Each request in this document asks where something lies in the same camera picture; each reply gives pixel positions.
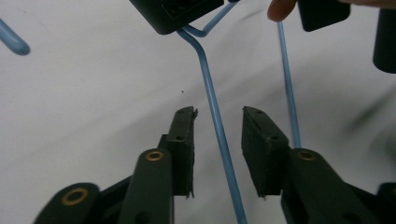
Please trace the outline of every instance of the black clamp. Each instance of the black clamp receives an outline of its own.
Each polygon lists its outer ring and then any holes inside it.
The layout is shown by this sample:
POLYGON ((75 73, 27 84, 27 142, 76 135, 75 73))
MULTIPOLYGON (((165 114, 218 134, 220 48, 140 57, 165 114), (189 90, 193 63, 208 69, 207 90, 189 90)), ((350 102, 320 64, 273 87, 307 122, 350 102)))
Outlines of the black clamp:
POLYGON ((262 111, 244 108, 242 149, 260 197, 282 195, 289 224, 396 223, 396 183, 377 195, 345 183, 317 152, 291 150, 262 111))
POLYGON ((192 106, 178 110, 157 148, 143 152, 134 175, 100 191, 91 183, 60 190, 35 224, 172 224, 174 196, 192 193, 192 106))

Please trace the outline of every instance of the metal screw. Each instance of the metal screw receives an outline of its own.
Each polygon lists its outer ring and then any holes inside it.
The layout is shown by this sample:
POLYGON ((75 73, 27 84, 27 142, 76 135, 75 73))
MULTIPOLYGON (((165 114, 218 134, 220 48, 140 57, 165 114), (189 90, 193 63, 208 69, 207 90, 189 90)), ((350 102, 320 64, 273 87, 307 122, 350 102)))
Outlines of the metal screw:
POLYGON ((88 190, 84 188, 72 189, 62 198, 62 204, 72 206, 81 203, 88 197, 88 190))

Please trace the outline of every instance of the black plastic part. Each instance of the black plastic part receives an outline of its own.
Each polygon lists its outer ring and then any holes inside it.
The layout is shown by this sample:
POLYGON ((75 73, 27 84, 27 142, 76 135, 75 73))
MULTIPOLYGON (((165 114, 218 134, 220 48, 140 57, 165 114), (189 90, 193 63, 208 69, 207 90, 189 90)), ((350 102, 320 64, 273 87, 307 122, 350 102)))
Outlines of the black plastic part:
POLYGON ((167 150, 154 148, 140 155, 117 223, 174 223, 172 158, 167 150))
POLYGON ((101 224, 117 223, 120 216, 122 203, 128 190, 131 176, 101 192, 101 200, 98 206, 98 216, 101 216, 101 224))
POLYGON ((350 5, 337 0, 298 0, 300 16, 307 32, 348 18, 350 5))
POLYGON ((193 195, 194 120, 198 110, 192 106, 179 109, 173 118, 168 135, 163 135, 158 148, 167 149, 173 160, 172 175, 175 196, 193 195))
POLYGON ((280 195, 289 140, 259 109, 245 106, 242 150, 260 197, 280 195))
POLYGON ((224 4, 224 0, 130 0, 154 30, 168 35, 224 4))
POLYGON ((396 10, 381 9, 376 30, 374 65, 396 74, 396 10))
POLYGON ((35 220, 35 224, 97 223, 94 215, 99 188, 90 183, 79 183, 60 190, 35 220))
POLYGON ((282 196, 282 207, 288 223, 379 223, 318 153, 291 150, 287 174, 290 182, 282 196))
POLYGON ((376 212, 381 217, 382 223, 396 223, 396 183, 382 184, 376 195, 380 201, 376 212))

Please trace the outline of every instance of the blue wire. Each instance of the blue wire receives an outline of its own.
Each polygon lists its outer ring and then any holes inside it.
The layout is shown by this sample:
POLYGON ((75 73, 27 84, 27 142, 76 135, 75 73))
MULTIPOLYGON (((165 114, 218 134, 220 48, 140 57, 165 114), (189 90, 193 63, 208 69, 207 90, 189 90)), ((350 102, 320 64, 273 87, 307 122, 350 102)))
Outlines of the blue wire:
POLYGON ((183 27, 183 30, 187 31, 188 33, 195 35, 197 37, 205 37, 209 32, 223 19, 227 13, 233 9, 237 2, 229 3, 226 7, 224 7, 204 28, 204 30, 198 30, 191 25, 186 25, 183 27))
POLYGON ((26 55, 30 52, 29 46, 14 31, 0 19, 0 40, 14 53, 26 55))
POLYGON ((279 31, 280 48, 282 51, 283 71, 285 73, 285 86, 286 86, 286 94, 288 96, 289 113, 290 113, 294 147, 301 148, 301 137, 300 137, 300 131, 299 131, 299 125, 297 119, 297 109, 296 109, 296 104, 294 102, 293 85, 291 81, 288 52, 286 49, 286 40, 285 40, 285 34, 283 31, 282 22, 277 23, 277 30, 279 31))
POLYGON ((238 183, 236 182, 235 172, 233 170, 233 162, 231 160, 230 150, 228 149, 227 138, 225 136, 224 127, 221 121, 219 105, 216 99, 212 78, 210 76, 209 65, 207 63, 205 51, 202 48, 201 44, 184 30, 178 30, 177 33, 183 39, 189 42, 198 53, 199 62, 204 77, 207 100, 209 101, 210 112, 212 114, 213 124, 215 126, 216 136, 218 138, 221 159, 227 177, 228 188, 230 190, 233 200, 233 209, 235 211, 238 224, 247 224, 248 221, 245 215, 244 206, 242 205, 238 183))

